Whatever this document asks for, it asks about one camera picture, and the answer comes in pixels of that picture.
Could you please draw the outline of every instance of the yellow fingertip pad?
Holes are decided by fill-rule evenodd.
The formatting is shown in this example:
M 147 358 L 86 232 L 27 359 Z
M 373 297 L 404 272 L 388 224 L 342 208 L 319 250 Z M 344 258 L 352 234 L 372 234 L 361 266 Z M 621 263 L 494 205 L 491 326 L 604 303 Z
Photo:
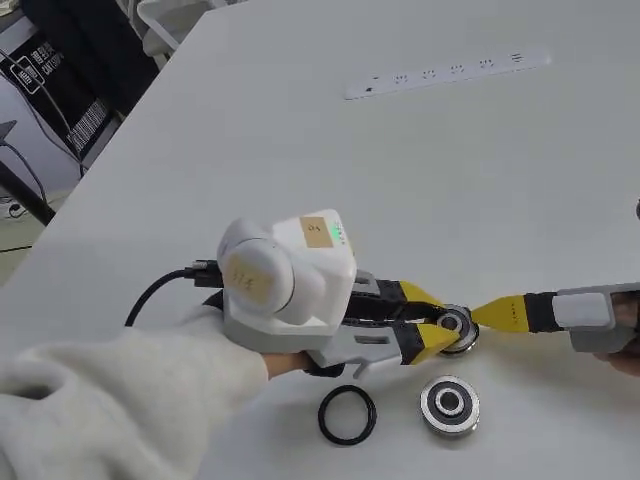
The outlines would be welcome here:
M 407 297 L 407 301 L 409 302 L 425 302 L 435 305 L 437 307 L 444 308 L 444 304 L 435 297 L 432 297 L 427 292 L 422 290 L 417 285 L 414 285 L 410 282 L 405 282 L 404 280 L 400 281 L 400 286 L 402 287 L 402 291 L 404 296 Z
M 460 335 L 458 335 L 457 332 L 437 325 L 419 323 L 416 327 L 418 328 L 418 333 L 420 333 L 420 338 L 424 344 L 424 350 L 422 350 L 416 358 L 413 359 L 411 365 L 417 365 L 436 353 L 441 352 L 460 338 Z
M 478 325 L 502 332 L 528 332 L 529 321 L 522 295 L 502 297 L 471 310 L 471 319 Z

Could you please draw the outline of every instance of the chair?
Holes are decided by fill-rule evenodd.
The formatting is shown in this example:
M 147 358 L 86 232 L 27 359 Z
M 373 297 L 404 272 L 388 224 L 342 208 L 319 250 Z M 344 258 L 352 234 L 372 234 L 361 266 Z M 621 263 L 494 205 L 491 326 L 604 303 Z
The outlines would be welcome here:
M 175 51 L 205 12 L 237 3 L 237 1 L 131 0 L 129 18 L 135 16 L 132 9 L 137 10 L 137 16 L 150 29 L 143 37 L 145 52 L 151 52 L 158 38 Z

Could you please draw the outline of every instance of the ball bearing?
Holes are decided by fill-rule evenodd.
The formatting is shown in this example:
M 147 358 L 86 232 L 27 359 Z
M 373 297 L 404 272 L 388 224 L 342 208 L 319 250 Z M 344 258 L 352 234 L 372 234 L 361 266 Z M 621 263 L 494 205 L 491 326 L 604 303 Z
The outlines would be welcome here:
M 440 352 L 443 356 L 463 355 L 473 348 L 480 336 L 478 325 L 471 320 L 469 310 L 458 305 L 446 305 L 447 313 L 436 320 L 436 325 L 454 331 L 460 338 Z
M 420 394 L 420 410 L 434 432 L 461 437 L 473 432 L 480 419 L 480 400 L 471 385 L 451 375 L 429 382 Z

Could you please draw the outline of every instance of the white plastic housing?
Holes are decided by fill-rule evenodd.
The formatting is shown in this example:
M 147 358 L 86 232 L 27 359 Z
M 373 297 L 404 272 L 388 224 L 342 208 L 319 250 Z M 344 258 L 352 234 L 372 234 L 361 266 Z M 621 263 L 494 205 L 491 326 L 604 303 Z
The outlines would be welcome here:
M 553 297 L 553 315 L 565 329 L 611 329 L 615 319 L 603 293 L 589 292 Z
M 248 348 L 319 348 L 341 324 L 356 262 L 340 216 L 323 210 L 262 229 L 233 222 L 218 248 L 225 323 Z

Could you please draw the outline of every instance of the label sticker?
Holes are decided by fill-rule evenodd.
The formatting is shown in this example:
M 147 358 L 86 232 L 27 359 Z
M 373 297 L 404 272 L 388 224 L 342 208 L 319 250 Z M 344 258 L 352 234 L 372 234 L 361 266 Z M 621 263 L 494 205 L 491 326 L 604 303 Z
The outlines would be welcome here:
M 324 217 L 300 217 L 304 239 L 309 248 L 333 248 Z
M 269 300 L 273 277 L 245 262 L 239 255 L 233 254 L 225 268 L 224 283 L 252 302 L 264 305 Z

